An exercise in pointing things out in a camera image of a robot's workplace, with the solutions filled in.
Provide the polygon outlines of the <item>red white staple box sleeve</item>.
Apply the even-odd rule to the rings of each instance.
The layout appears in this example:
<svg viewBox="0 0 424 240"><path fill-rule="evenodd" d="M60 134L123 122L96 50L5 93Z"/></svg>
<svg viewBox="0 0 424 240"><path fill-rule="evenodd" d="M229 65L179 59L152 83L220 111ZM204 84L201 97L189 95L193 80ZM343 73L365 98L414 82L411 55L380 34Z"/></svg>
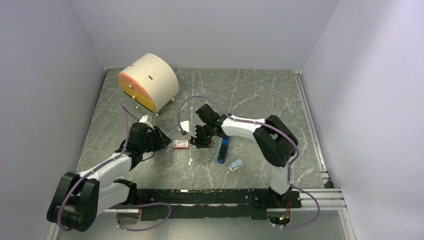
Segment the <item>red white staple box sleeve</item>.
<svg viewBox="0 0 424 240"><path fill-rule="evenodd" d="M188 149L190 147L190 143L188 140L174 140L173 148L174 149Z"/></svg>

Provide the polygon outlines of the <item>light blue small stapler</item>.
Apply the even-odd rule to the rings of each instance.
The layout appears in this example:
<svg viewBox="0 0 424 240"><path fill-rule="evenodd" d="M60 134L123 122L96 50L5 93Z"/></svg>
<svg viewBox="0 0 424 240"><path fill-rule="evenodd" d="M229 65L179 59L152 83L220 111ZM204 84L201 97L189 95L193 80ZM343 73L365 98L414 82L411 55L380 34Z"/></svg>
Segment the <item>light blue small stapler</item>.
<svg viewBox="0 0 424 240"><path fill-rule="evenodd" d="M238 160L236 160L236 161L234 161L234 162L232 162L230 164L229 170L230 171L235 171L236 169L238 169L243 164L244 164L243 160L242 159L238 159Z"/></svg>

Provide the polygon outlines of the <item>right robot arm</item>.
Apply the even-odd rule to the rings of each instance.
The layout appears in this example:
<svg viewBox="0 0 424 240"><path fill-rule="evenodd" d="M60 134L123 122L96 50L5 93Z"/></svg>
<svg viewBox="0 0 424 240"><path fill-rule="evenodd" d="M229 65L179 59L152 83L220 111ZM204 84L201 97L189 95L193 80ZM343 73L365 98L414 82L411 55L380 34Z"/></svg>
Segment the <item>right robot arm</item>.
<svg viewBox="0 0 424 240"><path fill-rule="evenodd" d="M208 104L196 111L202 125L181 121L179 130L190 135L190 144L202 149L209 148L212 138L241 137L254 140L265 160L271 164L270 202L282 207L289 200L292 190L289 161L298 153L299 142L288 127L275 115L267 118L249 119L235 115L219 115Z"/></svg>

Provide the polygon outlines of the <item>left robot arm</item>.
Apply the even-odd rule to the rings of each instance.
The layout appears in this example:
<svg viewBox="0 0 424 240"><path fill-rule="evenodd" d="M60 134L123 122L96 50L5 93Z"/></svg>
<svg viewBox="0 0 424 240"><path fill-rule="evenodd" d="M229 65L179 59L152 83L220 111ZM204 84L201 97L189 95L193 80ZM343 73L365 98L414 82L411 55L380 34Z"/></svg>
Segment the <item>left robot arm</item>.
<svg viewBox="0 0 424 240"><path fill-rule="evenodd" d="M135 122L127 129L119 148L100 164L64 174L56 188L46 219L63 230L84 232L105 210L139 204L136 183L119 177L145 161L143 155L168 147L172 140L158 126Z"/></svg>

